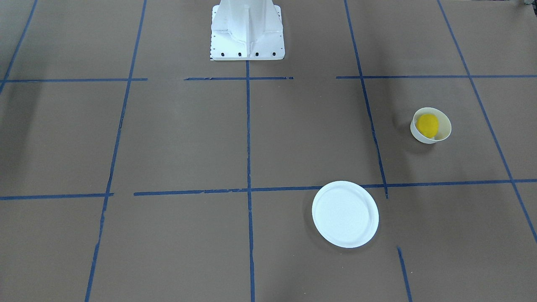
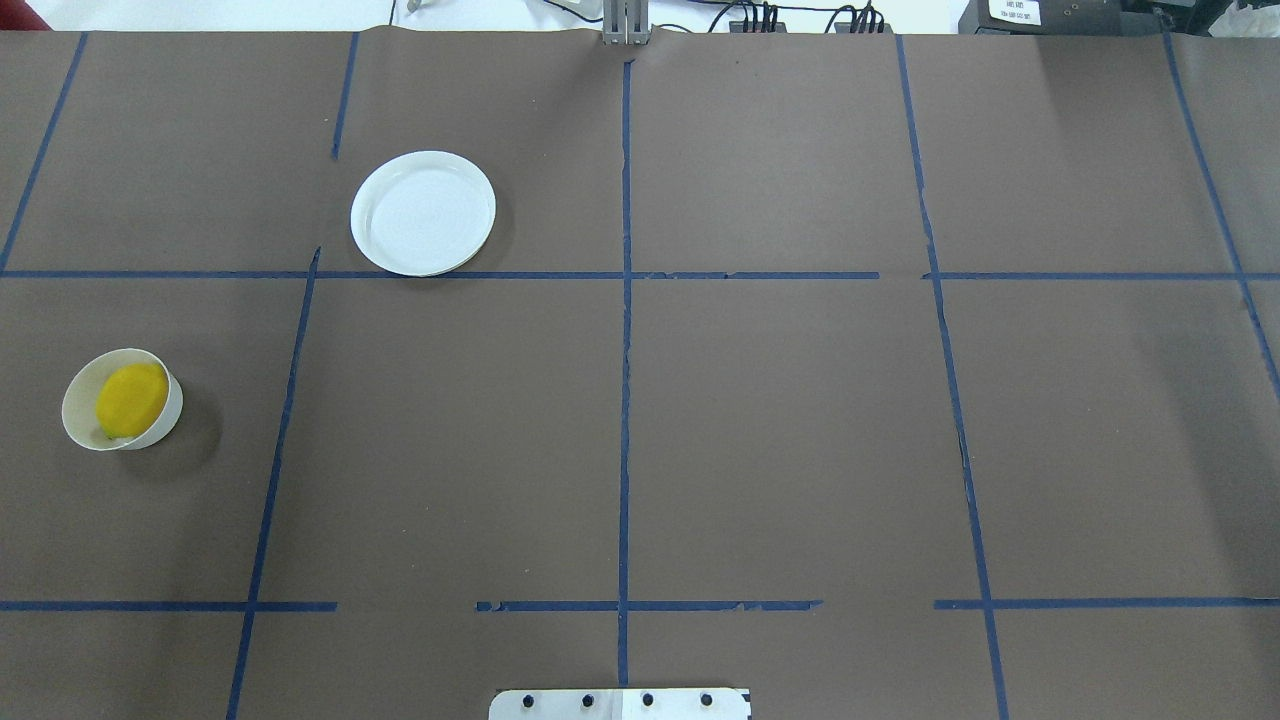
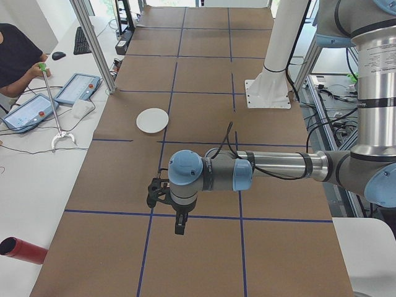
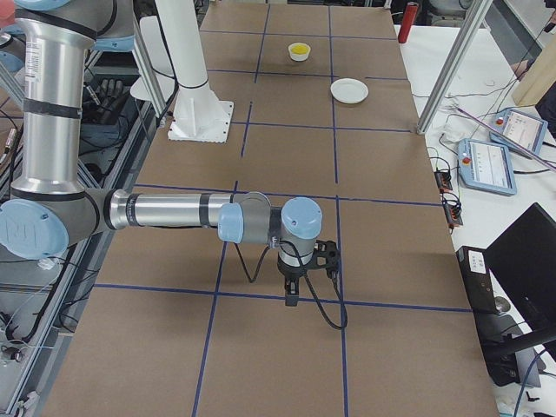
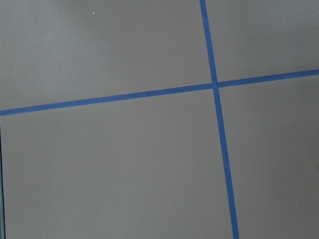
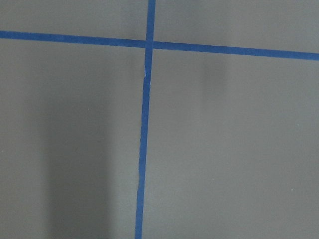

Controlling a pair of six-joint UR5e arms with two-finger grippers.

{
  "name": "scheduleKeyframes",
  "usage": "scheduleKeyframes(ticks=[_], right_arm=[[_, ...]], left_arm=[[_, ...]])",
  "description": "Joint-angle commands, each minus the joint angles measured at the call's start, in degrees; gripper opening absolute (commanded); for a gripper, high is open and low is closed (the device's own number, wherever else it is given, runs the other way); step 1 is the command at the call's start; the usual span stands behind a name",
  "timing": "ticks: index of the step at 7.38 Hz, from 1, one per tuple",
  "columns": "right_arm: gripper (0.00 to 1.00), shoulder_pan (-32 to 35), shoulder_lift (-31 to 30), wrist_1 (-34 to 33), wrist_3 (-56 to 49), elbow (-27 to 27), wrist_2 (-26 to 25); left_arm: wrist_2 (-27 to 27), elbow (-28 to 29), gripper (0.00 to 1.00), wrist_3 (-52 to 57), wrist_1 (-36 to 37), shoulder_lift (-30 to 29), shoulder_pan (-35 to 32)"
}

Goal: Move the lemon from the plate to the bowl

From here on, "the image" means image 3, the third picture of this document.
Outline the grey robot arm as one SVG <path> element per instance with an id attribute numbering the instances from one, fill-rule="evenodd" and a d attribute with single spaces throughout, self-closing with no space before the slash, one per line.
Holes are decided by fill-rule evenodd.
<path id="1" fill-rule="evenodd" d="M 184 233 L 199 191 L 243 191 L 258 174 L 312 178 L 395 207 L 395 2 L 321 1 L 318 31 L 348 38 L 358 50 L 358 139 L 349 151 L 176 152 L 168 165 L 175 232 Z"/>

